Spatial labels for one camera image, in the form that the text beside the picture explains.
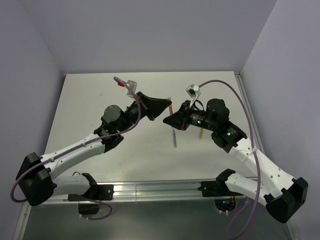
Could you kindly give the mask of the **orange pen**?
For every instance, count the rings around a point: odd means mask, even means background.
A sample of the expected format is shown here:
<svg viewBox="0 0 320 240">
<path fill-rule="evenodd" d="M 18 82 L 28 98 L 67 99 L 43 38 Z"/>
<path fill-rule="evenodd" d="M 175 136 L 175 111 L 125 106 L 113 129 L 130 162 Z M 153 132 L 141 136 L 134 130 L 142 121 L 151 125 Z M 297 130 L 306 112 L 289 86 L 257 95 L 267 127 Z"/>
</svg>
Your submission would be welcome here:
<svg viewBox="0 0 320 240">
<path fill-rule="evenodd" d="M 169 114 L 170 114 L 170 116 L 172 116 L 172 114 L 173 114 L 172 105 L 169 106 Z"/>
</svg>

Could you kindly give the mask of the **purple pen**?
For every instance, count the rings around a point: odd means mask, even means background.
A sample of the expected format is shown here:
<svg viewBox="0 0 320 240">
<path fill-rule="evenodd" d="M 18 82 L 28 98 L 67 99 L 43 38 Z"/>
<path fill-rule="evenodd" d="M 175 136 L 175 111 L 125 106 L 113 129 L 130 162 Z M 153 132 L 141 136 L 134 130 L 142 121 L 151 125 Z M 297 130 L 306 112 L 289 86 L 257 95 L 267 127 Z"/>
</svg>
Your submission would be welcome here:
<svg viewBox="0 0 320 240">
<path fill-rule="evenodd" d="M 177 148 L 177 137 L 174 129 L 172 129 L 172 138 L 173 138 L 173 146 L 174 148 Z"/>
</svg>

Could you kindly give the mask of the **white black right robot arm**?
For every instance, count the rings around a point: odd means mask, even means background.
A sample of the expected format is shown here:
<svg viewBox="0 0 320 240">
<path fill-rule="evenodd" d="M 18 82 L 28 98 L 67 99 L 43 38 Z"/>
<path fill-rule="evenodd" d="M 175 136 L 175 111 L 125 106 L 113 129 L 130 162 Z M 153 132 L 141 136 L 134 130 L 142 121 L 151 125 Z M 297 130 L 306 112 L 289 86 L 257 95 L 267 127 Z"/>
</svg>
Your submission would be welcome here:
<svg viewBox="0 0 320 240">
<path fill-rule="evenodd" d="M 247 135 L 229 120 L 229 114 L 222 99 L 209 100 L 205 110 L 190 107 L 190 101 L 186 100 L 163 123 L 181 131 L 189 126 L 211 131 L 211 139 L 219 148 L 260 177 L 261 183 L 258 183 L 241 176 L 235 170 L 226 169 L 214 181 L 201 183 L 199 191 L 203 197 L 237 193 L 253 200 L 258 199 L 275 220 L 287 223 L 306 201 L 309 187 L 307 181 L 302 177 L 294 178 L 259 149 L 252 147 Z"/>
</svg>

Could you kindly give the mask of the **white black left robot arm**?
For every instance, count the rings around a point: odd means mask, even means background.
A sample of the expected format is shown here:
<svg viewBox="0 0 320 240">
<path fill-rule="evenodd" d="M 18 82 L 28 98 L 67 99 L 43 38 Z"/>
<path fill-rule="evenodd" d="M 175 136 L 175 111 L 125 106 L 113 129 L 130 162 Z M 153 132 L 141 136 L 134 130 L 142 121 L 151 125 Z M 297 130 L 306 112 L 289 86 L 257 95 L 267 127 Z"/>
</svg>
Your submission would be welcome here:
<svg viewBox="0 0 320 240">
<path fill-rule="evenodd" d="M 101 125 L 84 139 L 61 150 L 38 156 L 28 154 L 17 173 L 14 187 L 20 187 L 31 206 L 38 206 L 56 195 L 81 195 L 91 200 L 98 193 L 97 182 L 88 173 L 79 177 L 60 179 L 60 175 L 73 166 L 94 156 L 116 148 L 123 140 L 123 134 L 136 127 L 147 117 L 150 121 L 160 116 L 171 100 L 149 97 L 138 92 L 135 101 L 122 110 L 110 105 L 101 117 Z"/>
</svg>

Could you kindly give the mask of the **yellow pen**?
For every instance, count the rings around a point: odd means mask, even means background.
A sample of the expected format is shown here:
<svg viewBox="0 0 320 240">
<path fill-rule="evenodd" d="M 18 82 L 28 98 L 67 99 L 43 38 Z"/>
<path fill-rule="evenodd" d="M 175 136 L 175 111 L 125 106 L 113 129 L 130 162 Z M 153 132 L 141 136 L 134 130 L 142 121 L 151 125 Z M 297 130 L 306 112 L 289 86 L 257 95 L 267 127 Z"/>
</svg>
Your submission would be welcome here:
<svg viewBox="0 0 320 240">
<path fill-rule="evenodd" d="M 201 140 L 202 137 L 203 137 L 203 132 L 204 132 L 204 130 L 201 128 L 201 129 L 200 129 L 200 132 L 199 132 L 199 139 L 200 139 L 200 140 Z"/>
</svg>

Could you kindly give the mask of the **aluminium mounting rail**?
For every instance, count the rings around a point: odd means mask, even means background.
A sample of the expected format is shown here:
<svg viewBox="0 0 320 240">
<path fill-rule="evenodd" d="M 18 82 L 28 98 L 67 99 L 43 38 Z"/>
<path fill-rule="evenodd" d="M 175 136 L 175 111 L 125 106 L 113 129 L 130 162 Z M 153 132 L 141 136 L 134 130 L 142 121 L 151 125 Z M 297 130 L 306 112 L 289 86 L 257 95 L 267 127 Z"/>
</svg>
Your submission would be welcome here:
<svg viewBox="0 0 320 240">
<path fill-rule="evenodd" d="M 201 180 L 99 182 L 89 199 L 107 203 L 201 200 Z"/>
</svg>

